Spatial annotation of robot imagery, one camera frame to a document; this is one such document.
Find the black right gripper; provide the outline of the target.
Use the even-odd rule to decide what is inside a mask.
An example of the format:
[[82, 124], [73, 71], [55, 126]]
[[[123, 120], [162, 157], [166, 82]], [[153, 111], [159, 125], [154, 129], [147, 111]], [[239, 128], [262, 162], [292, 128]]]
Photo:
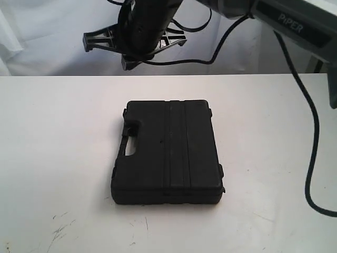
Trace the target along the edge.
[[123, 70], [130, 71], [174, 45], [183, 46], [184, 32], [168, 28], [181, 3], [124, 1], [116, 24], [83, 34], [84, 49], [118, 53]]

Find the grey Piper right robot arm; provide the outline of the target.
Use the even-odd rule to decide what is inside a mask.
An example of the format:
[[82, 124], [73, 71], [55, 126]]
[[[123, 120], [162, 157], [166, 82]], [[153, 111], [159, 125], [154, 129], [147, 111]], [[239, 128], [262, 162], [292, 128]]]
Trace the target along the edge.
[[[311, 52], [328, 68], [330, 106], [336, 108], [336, 2], [335, 1], [203, 1], [211, 12], [235, 19], [237, 24], [257, 19]], [[181, 1], [123, 1], [117, 23], [83, 35], [85, 51], [95, 48], [121, 54], [125, 70], [173, 45], [186, 42], [186, 29], [170, 29]]]

